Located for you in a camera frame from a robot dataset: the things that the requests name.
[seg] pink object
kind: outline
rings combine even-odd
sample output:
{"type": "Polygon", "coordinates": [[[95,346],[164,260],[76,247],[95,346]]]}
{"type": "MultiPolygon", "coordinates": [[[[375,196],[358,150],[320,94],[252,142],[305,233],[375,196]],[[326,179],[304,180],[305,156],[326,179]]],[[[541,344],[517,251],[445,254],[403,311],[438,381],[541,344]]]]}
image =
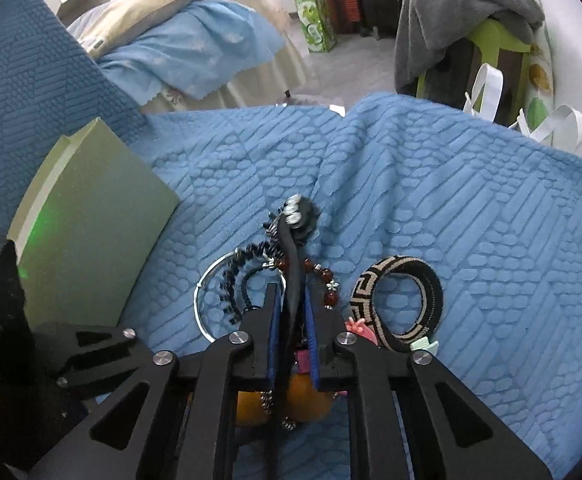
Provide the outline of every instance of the pink object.
{"type": "Polygon", "coordinates": [[[311,358],[309,357],[308,350],[298,350],[295,352],[295,360],[299,374],[308,374],[311,372],[311,358]]]}
{"type": "Polygon", "coordinates": [[[344,327],[348,332],[353,332],[354,334],[369,339],[370,342],[372,342],[374,345],[377,345],[375,332],[367,327],[366,323],[367,320],[364,318],[360,318],[357,321],[354,321],[352,317],[349,317],[349,320],[344,322],[344,327]]]}

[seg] gray towel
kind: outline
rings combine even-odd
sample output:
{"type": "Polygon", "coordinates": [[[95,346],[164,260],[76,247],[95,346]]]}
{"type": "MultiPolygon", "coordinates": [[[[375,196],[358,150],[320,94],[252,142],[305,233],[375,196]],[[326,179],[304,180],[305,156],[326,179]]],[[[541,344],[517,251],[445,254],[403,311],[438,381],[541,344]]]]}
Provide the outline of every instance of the gray towel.
{"type": "Polygon", "coordinates": [[[544,13],[535,0],[402,0],[395,38],[395,89],[398,93],[444,59],[446,48],[489,16],[531,43],[544,13]]]}

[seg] bed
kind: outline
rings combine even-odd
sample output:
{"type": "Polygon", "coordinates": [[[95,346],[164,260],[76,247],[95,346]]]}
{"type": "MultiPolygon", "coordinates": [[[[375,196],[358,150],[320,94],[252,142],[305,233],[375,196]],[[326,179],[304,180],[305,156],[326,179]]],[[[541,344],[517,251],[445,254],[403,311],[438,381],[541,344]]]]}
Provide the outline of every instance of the bed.
{"type": "MultiPolygon", "coordinates": [[[[142,114],[43,1],[2,0],[0,237],[58,136],[95,116],[181,201],[121,318],[150,348],[205,348],[192,309],[201,273],[258,240],[267,212],[299,192],[322,208],[308,252],[336,273],[341,297],[383,255],[424,258],[444,287],[440,360],[556,480],[581,457],[582,158],[392,94],[346,117],[296,106],[142,114]]],[[[381,314],[398,329],[414,319],[417,291],[389,285],[381,314]]],[[[231,330],[213,291],[203,317],[214,335],[231,330]]],[[[281,476],[349,478],[347,436],[338,401],[290,435],[281,476]]],[[[245,448],[234,478],[262,469],[245,448]]]]}
{"type": "Polygon", "coordinates": [[[306,81],[289,25],[278,0],[114,0],[68,30],[155,113],[282,102],[306,81]],[[94,48],[98,41],[109,46],[94,48]]]}

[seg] black gripper frame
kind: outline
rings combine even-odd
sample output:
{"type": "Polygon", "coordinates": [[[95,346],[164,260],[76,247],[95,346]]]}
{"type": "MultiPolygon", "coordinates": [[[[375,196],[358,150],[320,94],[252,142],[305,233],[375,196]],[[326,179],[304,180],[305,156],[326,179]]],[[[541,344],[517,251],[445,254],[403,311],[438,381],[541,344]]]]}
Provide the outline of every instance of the black gripper frame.
{"type": "Polygon", "coordinates": [[[44,323],[33,332],[46,374],[79,399],[108,393],[151,359],[133,330],[44,323]]]}
{"type": "Polygon", "coordinates": [[[416,480],[552,478],[435,356],[388,351],[361,336],[342,344],[337,335],[345,330],[343,319],[322,307],[322,285],[311,287],[309,296],[305,312],[313,316],[319,355],[314,383],[321,391],[347,391],[353,480],[409,480],[407,453],[416,480]]]}
{"type": "Polygon", "coordinates": [[[338,312],[324,308],[324,284],[305,288],[284,221],[278,236],[289,259],[287,288],[280,302],[277,285],[267,285],[263,307],[242,319],[239,330],[248,337],[226,335],[181,358],[170,352],[148,358],[29,479],[230,480],[238,391],[272,388],[263,433],[266,477],[276,479],[282,405],[303,326],[312,332],[314,384],[347,392],[351,479],[408,480],[407,455],[417,480],[551,479],[546,465],[435,357],[389,352],[361,336],[338,342],[345,326],[338,312]]]}

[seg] metal screw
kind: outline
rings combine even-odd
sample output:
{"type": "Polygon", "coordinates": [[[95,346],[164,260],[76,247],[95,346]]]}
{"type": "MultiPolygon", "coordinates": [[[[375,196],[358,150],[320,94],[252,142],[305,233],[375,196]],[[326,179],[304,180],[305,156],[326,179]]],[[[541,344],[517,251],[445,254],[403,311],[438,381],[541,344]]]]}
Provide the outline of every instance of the metal screw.
{"type": "Polygon", "coordinates": [[[413,361],[415,364],[418,365],[428,365],[431,361],[433,361],[433,356],[429,352],[425,352],[424,350],[416,350],[413,352],[413,361]]]}
{"type": "Polygon", "coordinates": [[[357,335],[353,332],[340,332],[337,340],[341,345],[353,345],[357,341],[357,335]]]}
{"type": "Polygon", "coordinates": [[[229,334],[229,341],[234,345],[241,345],[249,340],[249,334],[243,332],[242,330],[237,330],[236,332],[231,332],[229,334]]]}
{"type": "Polygon", "coordinates": [[[153,362],[158,366],[164,366],[173,361],[173,354],[168,350],[161,350],[153,354],[153,362]]]}

